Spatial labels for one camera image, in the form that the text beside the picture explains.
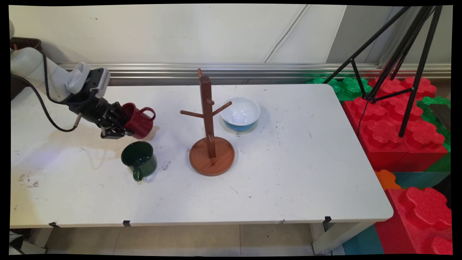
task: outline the red mug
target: red mug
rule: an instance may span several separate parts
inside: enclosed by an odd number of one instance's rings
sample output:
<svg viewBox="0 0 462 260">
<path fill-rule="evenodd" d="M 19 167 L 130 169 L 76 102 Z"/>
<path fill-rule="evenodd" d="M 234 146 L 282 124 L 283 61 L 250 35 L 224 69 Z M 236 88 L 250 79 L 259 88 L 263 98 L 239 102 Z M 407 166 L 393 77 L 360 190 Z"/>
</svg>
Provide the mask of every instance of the red mug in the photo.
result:
<svg viewBox="0 0 462 260">
<path fill-rule="evenodd" d="M 126 103 L 122 106 L 125 116 L 128 118 L 127 123 L 123 126 L 134 132 L 132 135 L 136 139 L 145 138 L 151 132 L 153 121 L 156 118 L 156 113 L 150 107 L 145 107 L 141 110 L 136 108 L 133 103 Z M 154 115 L 149 118 L 144 111 L 151 111 Z"/>
</svg>

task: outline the green mug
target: green mug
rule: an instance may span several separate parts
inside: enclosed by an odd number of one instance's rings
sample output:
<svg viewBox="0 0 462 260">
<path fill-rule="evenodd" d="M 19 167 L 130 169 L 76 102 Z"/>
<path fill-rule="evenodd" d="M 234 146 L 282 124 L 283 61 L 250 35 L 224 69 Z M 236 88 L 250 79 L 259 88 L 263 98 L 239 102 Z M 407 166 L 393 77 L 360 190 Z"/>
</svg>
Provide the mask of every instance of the green mug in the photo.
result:
<svg viewBox="0 0 462 260">
<path fill-rule="evenodd" d="M 133 172 L 135 181 L 142 181 L 143 177 L 151 175 L 157 167 L 152 146 L 148 142 L 133 142 L 123 151 L 121 156 L 123 164 Z"/>
</svg>

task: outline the mug handle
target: mug handle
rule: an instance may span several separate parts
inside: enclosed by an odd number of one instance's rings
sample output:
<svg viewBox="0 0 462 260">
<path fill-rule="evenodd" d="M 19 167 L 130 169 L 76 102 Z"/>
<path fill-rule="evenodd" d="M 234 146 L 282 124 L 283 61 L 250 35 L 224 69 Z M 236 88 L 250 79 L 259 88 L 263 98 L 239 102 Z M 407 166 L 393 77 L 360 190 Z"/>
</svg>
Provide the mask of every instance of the mug handle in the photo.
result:
<svg viewBox="0 0 462 260">
<path fill-rule="evenodd" d="M 142 181 L 143 180 L 143 173 L 138 166 L 133 167 L 133 179 L 135 181 Z"/>
<path fill-rule="evenodd" d="M 145 107 L 145 108 L 140 110 L 141 113 L 143 113 L 144 111 L 151 111 L 154 114 L 154 116 L 150 120 L 154 121 L 154 119 L 156 118 L 156 113 L 154 112 L 154 109 L 152 109 L 150 107 Z"/>
</svg>

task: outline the floor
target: floor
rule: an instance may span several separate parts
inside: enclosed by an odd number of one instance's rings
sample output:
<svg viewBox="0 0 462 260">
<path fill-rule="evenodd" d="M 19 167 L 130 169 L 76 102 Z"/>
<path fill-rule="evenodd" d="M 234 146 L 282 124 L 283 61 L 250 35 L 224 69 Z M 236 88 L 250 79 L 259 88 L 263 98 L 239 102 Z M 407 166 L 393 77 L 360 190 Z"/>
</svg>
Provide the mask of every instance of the floor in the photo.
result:
<svg viewBox="0 0 462 260">
<path fill-rule="evenodd" d="M 162 256 L 313 255 L 309 224 L 59 228 L 47 254 Z M 343 247 L 333 251 L 345 254 Z"/>
</svg>

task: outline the blue bowl exterior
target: blue bowl exterior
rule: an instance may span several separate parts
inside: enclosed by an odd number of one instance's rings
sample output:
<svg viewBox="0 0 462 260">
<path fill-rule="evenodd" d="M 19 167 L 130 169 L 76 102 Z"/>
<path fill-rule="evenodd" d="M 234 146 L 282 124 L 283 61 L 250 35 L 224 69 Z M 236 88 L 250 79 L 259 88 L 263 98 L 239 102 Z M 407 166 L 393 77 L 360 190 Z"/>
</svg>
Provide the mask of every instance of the blue bowl exterior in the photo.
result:
<svg viewBox="0 0 462 260">
<path fill-rule="evenodd" d="M 233 125 L 233 124 L 230 124 L 228 123 L 227 121 L 224 121 L 224 123 L 226 124 L 226 126 L 228 126 L 230 129 L 236 131 L 236 132 L 244 132 L 246 130 L 249 130 L 250 128 L 252 128 L 252 126 L 255 124 L 255 122 L 251 123 L 251 124 L 248 124 L 248 125 Z"/>
</svg>

